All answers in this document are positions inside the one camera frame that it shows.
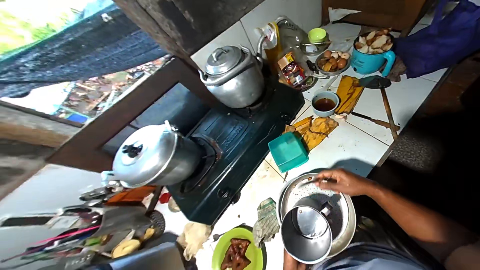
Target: white tiled countertop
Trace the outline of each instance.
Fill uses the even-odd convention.
[[[327,29],[330,37],[338,32],[342,33],[342,36],[338,38],[347,38],[358,35],[360,31],[360,26],[357,25],[336,24],[330,27],[331,29]],[[414,32],[424,27],[426,25],[419,24],[414,28]],[[400,133],[445,71],[446,69],[439,70],[414,79],[407,79],[405,75],[402,75],[400,82],[392,82],[392,85],[385,89],[394,121],[400,126]],[[350,67],[332,83],[329,87],[330,91],[336,92],[342,75],[356,78],[364,76],[356,73]],[[314,87],[303,93],[305,105],[293,122],[315,116],[311,100],[316,92],[326,91],[323,86],[329,80],[319,79]],[[365,89],[353,111],[388,122],[380,90]],[[242,223],[253,227],[257,220],[257,207],[260,202],[269,197],[278,201],[285,180],[288,181],[298,175],[320,168],[341,167],[367,176],[393,143],[390,130],[353,115],[348,115],[346,121],[335,120],[339,122],[339,126],[330,133],[328,138],[310,151],[308,162],[290,170],[287,176],[285,173],[279,172],[269,153],[242,189],[240,200],[230,206],[215,225],[212,235],[225,233]],[[180,234],[184,224],[188,222],[185,216],[181,212],[171,213],[166,205],[157,206],[157,209],[165,215],[166,230]],[[196,256],[198,269],[211,269],[215,246],[216,242],[207,242],[204,244],[204,248],[198,252]],[[265,243],[265,247],[267,250],[266,269],[282,269],[283,244],[280,235],[277,234],[271,242]]]

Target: green vegetation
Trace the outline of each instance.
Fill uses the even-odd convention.
[[[46,23],[44,26],[33,26],[8,11],[0,10],[0,55],[49,37],[67,23],[66,19],[62,21],[62,25]]]

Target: tea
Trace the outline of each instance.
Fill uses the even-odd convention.
[[[335,108],[335,102],[328,98],[321,98],[313,103],[313,107],[319,111],[329,111]]]

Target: bowl of eggs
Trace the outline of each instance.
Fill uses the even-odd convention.
[[[325,75],[338,75],[350,66],[350,54],[338,50],[326,50],[315,61],[318,70]]]

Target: blue mug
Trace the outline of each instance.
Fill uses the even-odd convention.
[[[355,49],[355,46],[353,47],[351,66],[357,73],[372,74],[378,71],[384,65],[385,61],[387,61],[387,65],[382,72],[383,77],[386,77],[388,73],[390,73],[393,63],[395,62],[395,53],[393,50],[390,49],[389,51],[379,54],[366,54],[359,52],[357,49]]]

